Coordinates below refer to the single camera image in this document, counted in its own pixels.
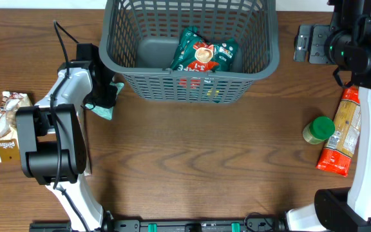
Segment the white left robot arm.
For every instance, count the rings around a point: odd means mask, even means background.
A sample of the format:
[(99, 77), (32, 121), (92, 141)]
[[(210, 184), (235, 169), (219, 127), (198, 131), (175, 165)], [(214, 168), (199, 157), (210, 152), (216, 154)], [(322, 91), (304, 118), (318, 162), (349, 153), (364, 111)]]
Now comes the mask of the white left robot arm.
[(63, 63), (48, 94), (33, 106), (16, 113), (21, 169), (28, 178), (46, 186), (68, 214), (69, 222), (34, 222), (30, 231), (114, 231), (109, 211), (95, 200), (84, 172), (88, 149), (84, 108), (111, 109), (118, 88), (113, 72), (105, 67), (99, 48), (77, 44), (76, 58)]

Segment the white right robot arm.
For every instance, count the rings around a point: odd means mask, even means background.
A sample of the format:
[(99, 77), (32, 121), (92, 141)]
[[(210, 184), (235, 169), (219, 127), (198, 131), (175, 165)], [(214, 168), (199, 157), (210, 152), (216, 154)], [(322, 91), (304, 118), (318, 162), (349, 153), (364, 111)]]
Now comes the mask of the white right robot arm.
[(285, 215), (289, 231), (371, 231), (371, 0), (331, 0), (328, 25), (303, 24), (296, 38), (294, 60), (334, 64), (349, 71), (340, 86), (357, 86), (361, 132), (354, 180), (349, 188), (321, 189), (309, 206)]

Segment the green coffee mix bag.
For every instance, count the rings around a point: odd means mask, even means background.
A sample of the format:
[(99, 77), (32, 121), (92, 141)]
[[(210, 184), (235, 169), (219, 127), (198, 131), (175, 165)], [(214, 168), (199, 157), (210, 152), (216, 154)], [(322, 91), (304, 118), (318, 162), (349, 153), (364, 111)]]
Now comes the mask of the green coffee mix bag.
[(236, 58), (238, 44), (234, 39), (222, 43), (207, 42), (197, 27), (183, 30), (170, 69), (189, 72), (228, 72)]

